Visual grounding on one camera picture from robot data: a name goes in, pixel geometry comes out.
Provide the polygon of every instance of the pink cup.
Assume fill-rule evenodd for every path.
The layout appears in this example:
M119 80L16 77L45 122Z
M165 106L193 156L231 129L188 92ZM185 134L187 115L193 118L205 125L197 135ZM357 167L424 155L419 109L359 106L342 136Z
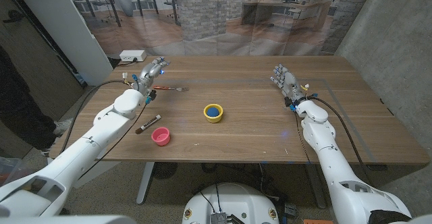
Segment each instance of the pink cup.
M152 134L151 139L156 142L159 146L165 146L169 140L169 130L165 127L157 128Z

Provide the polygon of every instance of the wooden floor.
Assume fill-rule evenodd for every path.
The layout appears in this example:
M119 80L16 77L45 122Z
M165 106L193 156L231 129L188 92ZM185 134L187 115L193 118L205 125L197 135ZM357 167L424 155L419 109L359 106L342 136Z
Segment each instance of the wooden floor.
M108 11L98 11L92 17L89 13L84 14L87 26L94 34L106 54L114 54L124 49L143 49L168 45L183 41L183 32L180 26L174 23L173 18L167 14L172 10L159 11L134 11L133 17L128 17L122 11L117 11L121 28L117 26L114 18L108 22L102 22L101 18L109 15Z
M143 49L168 45L183 41L182 27L174 23L173 18L168 18L172 10L139 11L134 12L133 17L126 16L118 11L121 19L121 27L117 26L114 18L109 16L108 11L95 12L96 17L89 13L83 14L87 26L94 34L106 54L117 54L124 49ZM327 16L324 27L320 31L313 31L316 18L295 20L284 15L273 14L271 19L260 25L241 25L241 19L227 21L227 32L254 38L266 38L279 43L306 43L321 46L330 28L333 18Z
M264 24L241 25L242 19L227 21L227 32L243 36L266 38L280 43L307 43L315 46L322 46L327 38L333 17L327 16L320 31L314 31L313 26L316 18L298 20L274 13L271 19Z

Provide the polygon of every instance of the wooden table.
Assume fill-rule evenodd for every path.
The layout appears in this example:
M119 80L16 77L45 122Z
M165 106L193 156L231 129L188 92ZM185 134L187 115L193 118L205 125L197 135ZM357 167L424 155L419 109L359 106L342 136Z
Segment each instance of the wooden table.
M325 22L325 17L329 13L331 0L318 1L315 3L285 3L281 0L258 0L245 1L242 6L242 24L255 24L267 21L273 13L274 7L292 7L302 10L319 7L318 18L315 22L313 30L322 29Z
M122 72L139 74L152 61L117 67L108 80L121 79ZM171 64L154 85L189 87L188 92L158 90L156 99L144 110L137 124L105 157L106 161L146 161L140 189L144 200L153 163L307 163L296 127L296 117L285 108L281 90L270 81L279 63L290 69L301 84L310 85L342 115L366 164L424 165L429 156L406 128L382 104L360 75L343 57L166 57ZM79 114L70 143L92 127L95 115L113 103L128 87L108 84L93 96ZM223 107L219 123L209 123L203 109L210 103ZM329 112L336 129L336 142L350 163L358 160L337 117ZM160 114L161 120L142 134L135 129ZM171 142L157 146L150 134L165 126ZM319 163L304 141L312 163ZM59 154L62 141L50 152Z

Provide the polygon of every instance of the robotic hand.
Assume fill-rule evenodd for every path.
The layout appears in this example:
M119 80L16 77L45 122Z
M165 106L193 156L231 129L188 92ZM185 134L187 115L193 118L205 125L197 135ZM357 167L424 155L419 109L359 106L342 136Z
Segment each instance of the robotic hand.
M90 168L99 153L128 132L139 106L156 97L151 85L168 64L160 57L145 66L132 84L134 89L126 90L112 105L99 112L93 127L85 135L45 168L1 187L0 217L58 215L71 187Z
M338 223L409 220L410 212L398 197L364 183L354 174L336 144L335 129L327 120L327 112L303 95L294 75L280 64L273 72L275 78L271 80L282 90L292 110L304 118L303 136L318 155Z

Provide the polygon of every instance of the yellow bowl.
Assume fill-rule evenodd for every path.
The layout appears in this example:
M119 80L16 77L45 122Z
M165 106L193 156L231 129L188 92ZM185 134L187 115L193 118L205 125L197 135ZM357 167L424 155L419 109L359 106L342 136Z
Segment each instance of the yellow bowl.
M211 107L215 107L219 111L219 115L218 116L216 116L216 117L210 117L210 116L207 115L207 110L209 110ZM214 104L214 103L210 104L210 105L207 105L204 108L204 115L207 118L207 121L209 121L210 123L217 123L217 122L219 122L219 120L221 120L221 118L222 118L222 113L223 113L223 109L222 109L221 105L217 105L217 104Z

